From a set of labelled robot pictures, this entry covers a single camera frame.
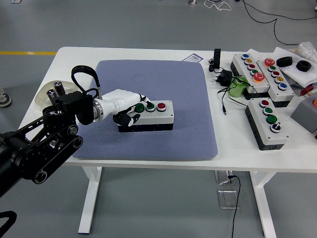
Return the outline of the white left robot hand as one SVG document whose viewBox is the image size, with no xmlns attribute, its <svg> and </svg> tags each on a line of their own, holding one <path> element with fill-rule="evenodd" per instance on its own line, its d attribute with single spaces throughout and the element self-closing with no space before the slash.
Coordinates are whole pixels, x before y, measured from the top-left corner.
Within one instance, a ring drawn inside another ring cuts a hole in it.
<svg viewBox="0 0 317 238">
<path fill-rule="evenodd" d="M 146 96 L 121 89 L 104 94 L 101 99 L 95 101 L 101 106 L 95 122 L 104 120 L 108 115 L 113 115 L 115 123 L 126 127 L 132 126 L 140 118 L 139 114 L 133 117 L 127 114 L 132 107 L 142 101 L 148 105 L 151 104 Z"/>
</svg>

